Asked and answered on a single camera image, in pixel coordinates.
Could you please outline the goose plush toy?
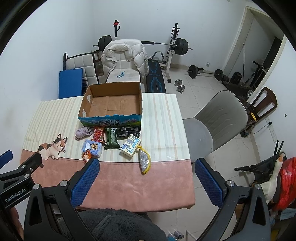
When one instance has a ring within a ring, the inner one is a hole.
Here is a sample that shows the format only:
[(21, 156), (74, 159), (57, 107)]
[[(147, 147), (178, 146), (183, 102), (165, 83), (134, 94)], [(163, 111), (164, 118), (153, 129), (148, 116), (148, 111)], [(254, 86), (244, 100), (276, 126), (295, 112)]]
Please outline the goose plush toy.
[(269, 204), (269, 202), (273, 199), (273, 197), (275, 195), (276, 187), (278, 184), (277, 177), (278, 177), (278, 174), (280, 173), (280, 170), (282, 168), (284, 156), (285, 156), (285, 154), (283, 152), (280, 153), (279, 158), (275, 162), (273, 174), (271, 175), (270, 179), (268, 181), (260, 184), (262, 191), (264, 193), (266, 204)]

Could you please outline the blue tissue pack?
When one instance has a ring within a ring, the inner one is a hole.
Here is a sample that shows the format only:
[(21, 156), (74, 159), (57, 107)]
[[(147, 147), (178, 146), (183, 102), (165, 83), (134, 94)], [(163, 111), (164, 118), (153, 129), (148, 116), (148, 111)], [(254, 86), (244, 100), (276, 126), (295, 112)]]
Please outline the blue tissue pack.
[(87, 150), (90, 151), (92, 156), (100, 157), (102, 153), (102, 143), (92, 140), (85, 140), (81, 151), (86, 152)]

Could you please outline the chrome dumbbell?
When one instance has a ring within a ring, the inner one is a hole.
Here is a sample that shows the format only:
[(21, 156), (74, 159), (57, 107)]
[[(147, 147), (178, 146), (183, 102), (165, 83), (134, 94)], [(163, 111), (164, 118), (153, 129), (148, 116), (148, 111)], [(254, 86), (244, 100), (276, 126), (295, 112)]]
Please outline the chrome dumbbell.
[(181, 79), (177, 79), (174, 83), (175, 86), (180, 86), (183, 84), (183, 81)]
[(184, 90), (185, 90), (185, 85), (181, 84), (177, 87), (177, 92), (179, 92), (181, 94), (184, 92)]

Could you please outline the black snack bag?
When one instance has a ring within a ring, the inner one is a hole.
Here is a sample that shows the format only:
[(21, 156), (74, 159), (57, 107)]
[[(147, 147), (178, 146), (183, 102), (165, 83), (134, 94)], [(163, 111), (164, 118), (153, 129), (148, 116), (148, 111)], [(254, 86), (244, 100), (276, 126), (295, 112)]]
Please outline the black snack bag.
[(140, 126), (128, 126), (117, 128), (115, 131), (115, 135), (117, 138), (128, 138), (130, 135), (139, 138)]

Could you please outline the floor barbell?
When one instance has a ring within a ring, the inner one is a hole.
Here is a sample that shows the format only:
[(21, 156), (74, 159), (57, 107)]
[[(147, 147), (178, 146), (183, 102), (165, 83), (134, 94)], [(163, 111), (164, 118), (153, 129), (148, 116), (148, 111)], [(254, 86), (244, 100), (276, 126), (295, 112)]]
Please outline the floor barbell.
[(215, 72), (209, 72), (209, 71), (205, 71), (203, 68), (199, 68), (196, 65), (190, 65), (187, 70), (187, 73), (192, 79), (196, 78), (200, 74), (213, 75), (218, 81), (221, 81), (224, 77), (224, 73), (221, 69), (216, 69)]

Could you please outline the yellow silver scrubber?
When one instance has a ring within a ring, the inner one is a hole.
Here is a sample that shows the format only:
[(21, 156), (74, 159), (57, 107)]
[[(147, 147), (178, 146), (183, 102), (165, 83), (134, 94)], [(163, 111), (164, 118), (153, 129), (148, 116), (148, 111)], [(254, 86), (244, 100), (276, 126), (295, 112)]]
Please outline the yellow silver scrubber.
[(142, 174), (145, 175), (151, 168), (151, 157), (142, 146), (138, 146), (138, 150), (140, 169)]

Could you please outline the orange snack bag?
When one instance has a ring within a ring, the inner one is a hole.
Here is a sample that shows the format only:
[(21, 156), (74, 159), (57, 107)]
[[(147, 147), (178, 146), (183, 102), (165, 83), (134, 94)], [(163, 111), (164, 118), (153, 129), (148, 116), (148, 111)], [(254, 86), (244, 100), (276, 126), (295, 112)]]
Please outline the orange snack bag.
[(91, 152), (89, 149), (87, 149), (82, 155), (84, 164), (86, 164), (91, 158), (92, 158)]

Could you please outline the white puffer jacket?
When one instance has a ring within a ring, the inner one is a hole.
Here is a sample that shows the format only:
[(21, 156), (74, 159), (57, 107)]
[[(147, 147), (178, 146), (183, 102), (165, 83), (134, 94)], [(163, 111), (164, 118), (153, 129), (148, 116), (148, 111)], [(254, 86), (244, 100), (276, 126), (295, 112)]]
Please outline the white puffer jacket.
[(149, 58), (144, 44), (137, 39), (111, 41), (101, 55), (104, 76), (115, 69), (133, 68), (144, 79), (149, 74)]

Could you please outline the purple cloth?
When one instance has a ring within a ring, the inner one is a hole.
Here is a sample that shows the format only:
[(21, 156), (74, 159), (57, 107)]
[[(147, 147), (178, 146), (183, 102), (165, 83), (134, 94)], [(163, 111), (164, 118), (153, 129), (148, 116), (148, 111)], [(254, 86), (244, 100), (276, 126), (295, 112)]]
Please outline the purple cloth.
[(76, 140), (81, 140), (84, 138), (87, 138), (89, 136), (91, 136), (93, 134), (94, 129), (90, 128), (90, 127), (82, 127), (79, 128), (76, 132), (75, 132), (75, 139)]

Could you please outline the red plastic bag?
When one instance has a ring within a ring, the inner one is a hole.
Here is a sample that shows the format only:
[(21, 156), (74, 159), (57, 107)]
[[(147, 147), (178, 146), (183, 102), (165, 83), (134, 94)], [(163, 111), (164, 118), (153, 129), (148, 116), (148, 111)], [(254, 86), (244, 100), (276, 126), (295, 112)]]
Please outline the red plastic bag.
[(273, 207), (273, 211), (284, 210), (296, 198), (296, 157), (287, 159), (283, 162), (280, 170), (281, 186), (280, 199)]

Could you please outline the green snack bag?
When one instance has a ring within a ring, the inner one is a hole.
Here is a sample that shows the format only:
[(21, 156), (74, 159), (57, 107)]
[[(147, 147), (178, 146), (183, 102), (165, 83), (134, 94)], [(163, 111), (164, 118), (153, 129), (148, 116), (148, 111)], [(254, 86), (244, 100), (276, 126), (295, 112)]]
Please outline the green snack bag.
[(104, 146), (105, 150), (120, 149), (120, 145), (116, 137), (116, 128), (107, 128), (106, 129), (106, 143)]

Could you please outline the white padded chair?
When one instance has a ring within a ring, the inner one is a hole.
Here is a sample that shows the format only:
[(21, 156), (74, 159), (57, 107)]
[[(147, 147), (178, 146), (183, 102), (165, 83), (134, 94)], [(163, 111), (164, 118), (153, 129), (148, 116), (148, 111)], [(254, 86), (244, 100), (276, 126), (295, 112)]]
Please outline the white padded chair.
[(140, 82), (140, 72), (134, 61), (120, 60), (109, 73), (107, 82)]

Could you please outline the red snack bag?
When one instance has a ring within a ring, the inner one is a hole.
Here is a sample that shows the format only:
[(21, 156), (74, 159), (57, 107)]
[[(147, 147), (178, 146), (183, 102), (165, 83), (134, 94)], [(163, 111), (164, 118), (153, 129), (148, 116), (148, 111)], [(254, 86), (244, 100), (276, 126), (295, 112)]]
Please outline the red snack bag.
[(93, 131), (93, 137), (91, 138), (91, 140), (99, 143), (105, 143), (104, 127), (95, 127)]

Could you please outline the blue white tissue box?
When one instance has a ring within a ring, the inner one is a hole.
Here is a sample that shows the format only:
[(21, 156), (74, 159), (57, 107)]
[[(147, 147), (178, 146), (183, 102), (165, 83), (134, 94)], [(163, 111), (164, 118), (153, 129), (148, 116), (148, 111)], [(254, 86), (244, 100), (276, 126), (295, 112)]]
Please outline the blue white tissue box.
[(130, 134), (125, 143), (121, 146), (120, 151), (132, 158), (141, 142), (140, 138)]

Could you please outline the brown wooden chair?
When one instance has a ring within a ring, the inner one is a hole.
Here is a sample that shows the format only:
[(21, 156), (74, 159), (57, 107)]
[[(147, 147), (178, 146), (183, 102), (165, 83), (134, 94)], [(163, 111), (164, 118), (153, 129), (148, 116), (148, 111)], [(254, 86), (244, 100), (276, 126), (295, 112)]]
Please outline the brown wooden chair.
[(268, 87), (264, 87), (253, 102), (244, 102), (248, 115), (248, 122), (246, 127), (240, 135), (242, 138), (251, 134), (252, 129), (262, 119), (268, 117), (278, 106), (276, 95)]

